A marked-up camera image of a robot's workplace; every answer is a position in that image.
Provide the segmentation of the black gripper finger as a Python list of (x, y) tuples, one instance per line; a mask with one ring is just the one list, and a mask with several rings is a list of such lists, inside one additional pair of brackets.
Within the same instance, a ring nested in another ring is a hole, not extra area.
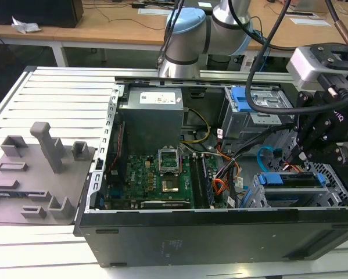
[(348, 149), (322, 140), (296, 144), (289, 154), (289, 164), (299, 165), (304, 162), (345, 166), (348, 165)]
[[(331, 101), (332, 97), (325, 91), (317, 91), (314, 95), (301, 91), (298, 94), (296, 106), (298, 108), (312, 108), (314, 106), (327, 105)], [(295, 143), (311, 144), (318, 140), (326, 141), (323, 137), (331, 126), (331, 120), (328, 112), (300, 114), (295, 115), (294, 125), (293, 129), (296, 132)]]

